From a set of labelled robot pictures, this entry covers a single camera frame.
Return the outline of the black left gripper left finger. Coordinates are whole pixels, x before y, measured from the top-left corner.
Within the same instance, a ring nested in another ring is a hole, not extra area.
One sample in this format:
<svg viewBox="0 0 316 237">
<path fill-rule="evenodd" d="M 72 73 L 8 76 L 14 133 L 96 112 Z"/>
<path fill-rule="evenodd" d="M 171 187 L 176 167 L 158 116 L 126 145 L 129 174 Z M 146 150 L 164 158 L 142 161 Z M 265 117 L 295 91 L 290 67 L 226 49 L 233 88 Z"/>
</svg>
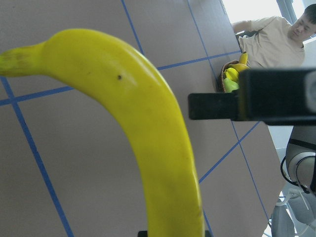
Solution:
<svg viewBox="0 0 316 237">
<path fill-rule="evenodd" d="M 210 231 L 205 231 L 205 237 L 213 237 L 213 234 Z M 137 237 L 148 237 L 147 231 L 139 231 Z"/>
</svg>

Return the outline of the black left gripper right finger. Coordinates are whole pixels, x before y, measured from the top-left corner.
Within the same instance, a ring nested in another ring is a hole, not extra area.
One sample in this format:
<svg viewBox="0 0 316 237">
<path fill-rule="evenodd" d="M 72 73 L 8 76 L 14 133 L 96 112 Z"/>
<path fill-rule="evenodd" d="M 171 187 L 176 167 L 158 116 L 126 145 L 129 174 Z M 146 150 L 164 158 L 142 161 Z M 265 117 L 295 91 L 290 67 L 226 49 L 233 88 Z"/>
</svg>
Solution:
<svg viewBox="0 0 316 237">
<path fill-rule="evenodd" d="M 315 125 L 315 70 L 246 70 L 231 93 L 191 93 L 189 118 Z"/>
</svg>

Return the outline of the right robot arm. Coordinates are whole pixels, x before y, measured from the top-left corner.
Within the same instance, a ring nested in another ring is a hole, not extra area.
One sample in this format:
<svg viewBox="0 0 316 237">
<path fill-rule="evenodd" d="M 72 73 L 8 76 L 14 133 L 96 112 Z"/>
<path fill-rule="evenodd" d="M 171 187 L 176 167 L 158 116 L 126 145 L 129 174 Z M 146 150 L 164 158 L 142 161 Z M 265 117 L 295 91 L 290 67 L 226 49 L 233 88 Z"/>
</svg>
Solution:
<svg viewBox="0 0 316 237">
<path fill-rule="evenodd" d="M 284 179 L 307 194 L 316 194 L 316 127 L 294 126 L 281 162 Z"/>
</svg>

